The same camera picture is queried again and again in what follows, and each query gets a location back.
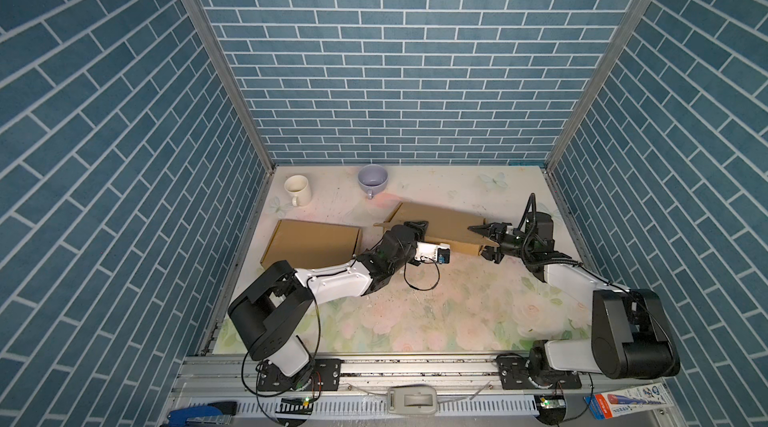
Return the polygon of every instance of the metal corner post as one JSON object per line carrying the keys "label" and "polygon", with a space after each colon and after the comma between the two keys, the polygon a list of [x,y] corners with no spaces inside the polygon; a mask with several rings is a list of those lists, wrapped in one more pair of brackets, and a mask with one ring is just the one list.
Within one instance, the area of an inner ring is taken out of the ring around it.
{"label": "metal corner post", "polygon": [[560,158],[565,153],[565,148],[576,134],[581,121],[589,112],[592,102],[598,96],[600,89],[608,79],[610,71],[614,68],[616,61],[619,59],[624,47],[629,42],[635,28],[638,27],[640,20],[645,14],[645,10],[650,5],[651,0],[631,0],[624,17],[621,19],[614,36],[611,38],[608,48],[605,49],[605,53],[600,58],[598,65],[594,68],[592,77],[587,82],[587,86],[581,93],[576,106],[574,107],[571,117],[565,122],[563,131],[558,137],[558,140],[554,143],[554,147],[547,156],[547,160],[544,165],[547,171],[551,172],[552,169],[560,162]]}
{"label": "metal corner post", "polygon": [[181,2],[187,10],[187,14],[192,21],[192,26],[194,26],[205,50],[208,52],[208,57],[210,57],[210,61],[216,69],[216,74],[218,74],[221,84],[224,86],[224,90],[226,90],[226,94],[230,97],[232,106],[234,106],[235,112],[237,113],[237,117],[239,117],[240,122],[243,123],[245,132],[248,134],[248,138],[254,145],[259,159],[264,164],[266,172],[272,174],[275,164],[272,162],[270,153],[266,150],[266,146],[261,140],[259,132],[256,130],[254,118],[250,114],[248,104],[246,103],[245,97],[243,97],[243,92],[237,85],[234,73],[232,72],[229,62],[226,60],[224,51],[221,49],[218,39],[216,38],[216,33],[208,20],[203,4],[200,0],[181,0]]}

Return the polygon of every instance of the table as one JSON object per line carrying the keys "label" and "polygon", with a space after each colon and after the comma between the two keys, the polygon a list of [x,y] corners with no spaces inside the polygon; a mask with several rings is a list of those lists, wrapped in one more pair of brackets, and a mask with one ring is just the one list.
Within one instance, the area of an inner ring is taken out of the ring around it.
{"label": "table", "polygon": [[[234,289],[238,296],[263,271],[259,260],[280,219],[338,223],[362,227],[363,247],[382,235],[383,221],[400,201],[450,207],[485,216],[486,220],[517,223],[528,195],[536,193],[538,210],[552,215],[555,248],[578,258],[562,216],[537,167],[518,166],[387,166],[387,189],[368,200],[357,184],[359,167],[280,166],[266,197],[244,265]],[[310,180],[312,202],[294,208],[283,189],[291,175]],[[519,259],[499,265],[479,256],[452,253],[440,269],[432,291],[409,288],[398,272],[389,286],[366,297],[338,299],[320,306],[321,353],[478,353],[529,349],[536,339],[588,338],[590,306],[560,289],[538,281]],[[408,280],[431,286],[434,266],[408,268]],[[302,319],[297,334],[314,346],[314,308]],[[232,323],[226,319],[214,354],[245,353]]]}

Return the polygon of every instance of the blue brick wall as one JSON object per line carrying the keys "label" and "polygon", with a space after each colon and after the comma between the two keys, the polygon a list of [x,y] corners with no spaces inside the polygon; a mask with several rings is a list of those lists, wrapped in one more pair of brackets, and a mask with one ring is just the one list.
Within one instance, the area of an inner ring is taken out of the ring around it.
{"label": "blue brick wall", "polygon": [[540,164],[629,0],[202,0],[279,163]]}
{"label": "blue brick wall", "polygon": [[155,425],[263,175],[179,0],[0,0],[0,425]]}
{"label": "blue brick wall", "polygon": [[664,299],[692,425],[768,413],[768,0],[653,0],[555,177],[603,273]]}

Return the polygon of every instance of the black mounting plate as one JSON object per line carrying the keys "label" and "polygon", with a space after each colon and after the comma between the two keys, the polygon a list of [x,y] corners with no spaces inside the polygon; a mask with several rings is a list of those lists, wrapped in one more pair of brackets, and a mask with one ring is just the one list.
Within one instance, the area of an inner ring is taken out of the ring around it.
{"label": "black mounting plate", "polygon": [[[326,392],[339,390],[341,359],[318,359],[312,372],[317,372],[320,375],[322,390]],[[294,382],[295,380],[291,377],[283,375],[280,369],[277,368],[277,365],[265,364],[264,373],[259,382],[259,392],[280,392],[291,387]],[[307,382],[302,389],[297,391],[310,390],[312,390],[312,382]]]}
{"label": "black mounting plate", "polygon": [[554,383],[560,381],[562,389],[580,389],[581,379],[577,374],[562,371],[551,371],[546,375],[549,385],[536,384],[528,373],[528,359],[523,356],[502,354],[496,357],[498,374],[502,379],[504,390],[520,389],[552,389]]}

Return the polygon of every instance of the cardboard box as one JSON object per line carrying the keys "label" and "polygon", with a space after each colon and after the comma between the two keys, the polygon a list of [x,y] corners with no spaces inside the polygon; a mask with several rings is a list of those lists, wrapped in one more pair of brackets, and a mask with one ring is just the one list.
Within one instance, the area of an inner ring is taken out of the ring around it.
{"label": "cardboard box", "polygon": [[320,269],[347,262],[362,249],[359,227],[332,223],[277,221],[261,265],[287,260],[294,269]]}
{"label": "cardboard box", "polygon": [[[584,401],[589,402],[589,395],[584,397]],[[589,409],[596,419],[602,420],[672,405],[674,402],[667,387],[656,383],[594,394]]]}
{"label": "cardboard box", "polygon": [[425,240],[429,243],[445,242],[451,246],[451,252],[479,255],[485,246],[498,246],[493,240],[467,230],[471,225],[485,223],[483,216],[432,205],[401,202],[384,222],[374,225],[387,230],[392,225],[406,221],[428,221]]}

